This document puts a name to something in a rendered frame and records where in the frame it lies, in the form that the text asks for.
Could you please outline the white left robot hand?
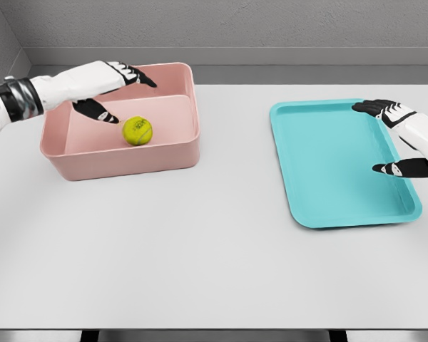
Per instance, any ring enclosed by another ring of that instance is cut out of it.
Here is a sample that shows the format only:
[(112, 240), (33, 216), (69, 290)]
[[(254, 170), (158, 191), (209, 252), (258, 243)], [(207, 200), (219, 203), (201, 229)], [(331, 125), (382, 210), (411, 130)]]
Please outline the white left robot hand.
[(95, 97), (112, 93), (134, 83), (155, 88), (157, 84), (143, 71), (120, 61), (95, 61), (64, 71), (53, 78), (60, 83), (73, 109), (88, 118), (117, 124), (119, 119)]

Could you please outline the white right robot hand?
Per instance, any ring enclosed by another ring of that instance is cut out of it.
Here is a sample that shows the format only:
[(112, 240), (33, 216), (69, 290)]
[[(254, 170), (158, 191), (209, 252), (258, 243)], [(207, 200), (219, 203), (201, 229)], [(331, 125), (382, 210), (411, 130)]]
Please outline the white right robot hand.
[(395, 177), (428, 178), (428, 115), (385, 99), (357, 102), (352, 109), (382, 121), (403, 142), (422, 154), (419, 158), (376, 164), (373, 171)]

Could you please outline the yellow-green tennis ball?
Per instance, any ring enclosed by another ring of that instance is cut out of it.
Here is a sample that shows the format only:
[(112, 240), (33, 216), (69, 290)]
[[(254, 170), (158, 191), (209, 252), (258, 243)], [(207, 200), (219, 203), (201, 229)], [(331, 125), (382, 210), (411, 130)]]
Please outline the yellow-green tennis ball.
[(147, 119), (135, 116), (127, 119), (123, 124), (122, 136), (129, 145), (145, 145), (153, 137), (153, 128)]

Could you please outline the pink plastic basket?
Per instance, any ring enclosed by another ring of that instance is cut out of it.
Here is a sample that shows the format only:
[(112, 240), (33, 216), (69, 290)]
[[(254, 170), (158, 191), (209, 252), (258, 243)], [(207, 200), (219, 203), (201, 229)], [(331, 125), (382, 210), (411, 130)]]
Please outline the pink plastic basket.
[(70, 181), (176, 170), (200, 158), (193, 72), (184, 63), (144, 65), (156, 87), (132, 84), (96, 97), (117, 124), (87, 118), (70, 102), (47, 112), (40, 149)]

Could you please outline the blue plastic tray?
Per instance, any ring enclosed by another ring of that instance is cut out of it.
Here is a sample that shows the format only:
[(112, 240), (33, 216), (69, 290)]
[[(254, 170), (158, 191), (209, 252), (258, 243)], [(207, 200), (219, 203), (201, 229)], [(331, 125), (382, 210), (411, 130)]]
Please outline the blue plastic tray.
[(276, 103), (270, 123), (293, 218), (311, 229), (412, 222), (422, 203), (406, 178), (375, 172), (400, 156), (356, 98)]

